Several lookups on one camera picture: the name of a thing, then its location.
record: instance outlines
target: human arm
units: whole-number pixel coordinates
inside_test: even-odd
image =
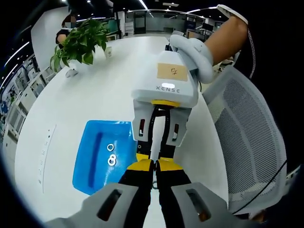
[[[65,34],[60,34],[57,37],[57,41],[59,42],[59,44],[63,44],[63,42],[66,40],[67,36]]]
[[[205,45],[213,56],[213,65],[236,54],[247,39],[247,24],[236,16],[231,16],[214,32]]]

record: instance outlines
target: green leaves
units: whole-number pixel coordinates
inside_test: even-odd
[[[83,45],[83,46],[87,46],[87,39],[86,39],[86,36],[83,36],[80,40],[80,44]]]
[[[55,70],[55,72],[58,72],[59,64],[60,64],[60,58],[55,56],[54,57],[54,70]]]
[[[69,66],[69,61],[75,59],[80,63],[92,64],[95,46],[106,49],[106,34],[109,30],[107,23],[98,20],[88,19],[79,28],[73,29],[63,43],[63,48],[55,47],[55,52],[50,59],[50,66],[57,72],[60,61]]]
[[[68,63],[67,63],[67,57],[62,58],[62,62],[63,62],[66,66],[70,67],[70,66],[68,65]]]
[[[106,49],[106,43],[104,41],[101,42],[101,47],[105,51],[105,49]]]
[[[84,55],[84,63],[93,64],[93,54],[92,51],[90,53],[85,53]]]

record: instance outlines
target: white table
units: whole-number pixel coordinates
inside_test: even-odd
[[[15,175],[25,202],[42,221],[66,218],[80,210],[88,196],[72,185],[74,164],[85,124],[89,120],[134,118],[131,89],[134,73],[148,55],[158,54],[168,43],[163,37],[139,37],[109,42],[113,55],[95,56],[93,72],[65,78],[62,69],[33,104],[20,133]],[[163,119],[155,121],[153,140],[162,135]],[[44,193],[38,186],[38,163],[48,129],[56,126],[44,169]],[[192,181],[200,181],[228,202],[228,183],[224,157],[211,115],[202,96],[193,108],[188,132],[175,161]],[[153,150],[159,146],[153,144]],[[158,204],[158,191],[152,190],[152,202],[145,227],[165,227]]]

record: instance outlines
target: white mesh chair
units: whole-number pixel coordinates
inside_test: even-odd
[[[174,30],[173,32],[172,32],[172,35],[180,35],[180,36],[184,36],[184,33],[183,32],[181,32],[181,31],[177,31],[177,30]]]
[[[229,211],[251,201],[286,160],[283,138],[259,90],[228,66],[203,93],[223,150],[229,190]],[[283,195],[286,166],[268,187],[236,214],[276,204]]]

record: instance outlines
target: label sticker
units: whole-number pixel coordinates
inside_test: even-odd
[[[157,78],[187,82],[187,68],[183,65],[159,63],[157,66]]]

